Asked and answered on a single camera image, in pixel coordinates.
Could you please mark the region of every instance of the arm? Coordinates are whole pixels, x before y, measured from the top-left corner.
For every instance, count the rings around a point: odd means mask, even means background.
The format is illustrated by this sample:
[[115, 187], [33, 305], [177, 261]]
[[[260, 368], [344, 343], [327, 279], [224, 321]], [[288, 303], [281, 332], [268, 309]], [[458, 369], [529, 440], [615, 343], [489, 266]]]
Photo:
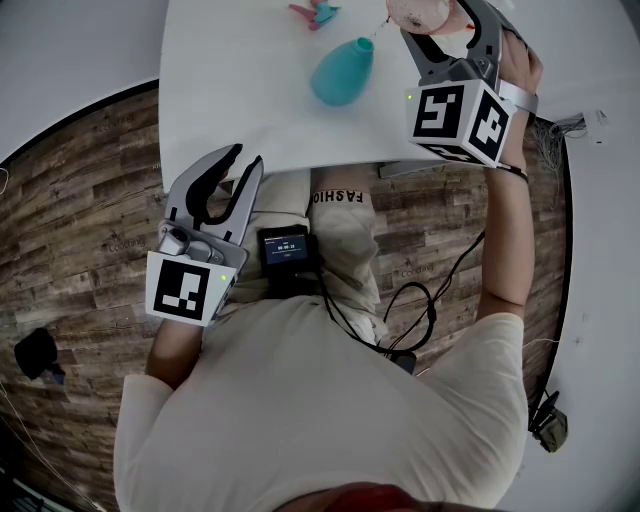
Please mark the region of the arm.
[[145, 373], [177, 389], [198, 360], [202, 327], [164, 320], [153, 341]]
[[[501, 77], [535, 94], [542, 65], [510, 32], [505, 33]], [[527, 113], [518, 111], [502, 153], [502, 162], [526, 172], [522, 142]], [[487, 170], [489, 194], [482, 256], [482, 293], [476, 320], [509, 312], [524, 318], [535, 263], [533, 219], [527, 183], [513, 174]]]

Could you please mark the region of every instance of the black and white marker cube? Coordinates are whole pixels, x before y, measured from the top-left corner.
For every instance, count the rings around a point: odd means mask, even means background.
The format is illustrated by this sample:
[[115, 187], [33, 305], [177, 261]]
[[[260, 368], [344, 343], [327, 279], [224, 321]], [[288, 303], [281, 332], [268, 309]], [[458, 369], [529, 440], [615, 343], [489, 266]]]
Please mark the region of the black and white marker cube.
[[236, 269], [149, 251], [147, 255], [147, 314], [193, 325], [208, 325]]
[[495, 167], [516, 107], [483, 80], [409, 89], [409, 141], [454, 162]]

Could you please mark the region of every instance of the white t-shirt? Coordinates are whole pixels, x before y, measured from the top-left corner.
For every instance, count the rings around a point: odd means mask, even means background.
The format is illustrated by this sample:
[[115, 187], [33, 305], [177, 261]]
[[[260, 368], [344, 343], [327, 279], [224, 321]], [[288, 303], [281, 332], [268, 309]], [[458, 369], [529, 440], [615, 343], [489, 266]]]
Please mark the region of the white t-shirt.
[[479, 321], [420, 380], [349, 338], [318, 297], [256, 303], [210, 338], [175, 392], [125, 379], [124, 512], [271, 512], [352, 482], [494, 507], [516, 474], [527, 424], [517, 316]]

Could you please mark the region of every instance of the pink toy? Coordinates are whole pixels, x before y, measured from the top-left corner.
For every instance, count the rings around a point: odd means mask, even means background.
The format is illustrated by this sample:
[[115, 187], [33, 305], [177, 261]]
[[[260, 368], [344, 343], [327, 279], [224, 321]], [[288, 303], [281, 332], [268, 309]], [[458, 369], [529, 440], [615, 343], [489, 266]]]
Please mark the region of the pink toy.
[[313, 9], [289, 4], [289, 9], [293, 9], [306, 18], [309, 22], [309, 30], [318, 30], [322, 25], [329, 23], [340, 9], [340, 7], [331, 7], [326, 0], [310, 0], [310, 2]]

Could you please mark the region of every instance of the white wall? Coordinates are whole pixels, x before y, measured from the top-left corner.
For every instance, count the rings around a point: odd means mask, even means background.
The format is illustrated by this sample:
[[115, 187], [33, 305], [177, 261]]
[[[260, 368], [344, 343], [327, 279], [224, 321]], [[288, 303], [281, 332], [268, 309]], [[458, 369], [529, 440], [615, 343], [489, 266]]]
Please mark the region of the white wall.
[[545, 64], [543, 114], [601, 108], [613, 126], [606, 147], [567, 142], [573, 268], [549, 391], [569, 439], [554, 455], [529, 439], [500, 507], [625, 510], [640, 489], [640, 45], [616, 0], [525, 0], [514, 14]]
[[4, 0], [0, 162], [52, 124], [157, 79], [168, 0]]

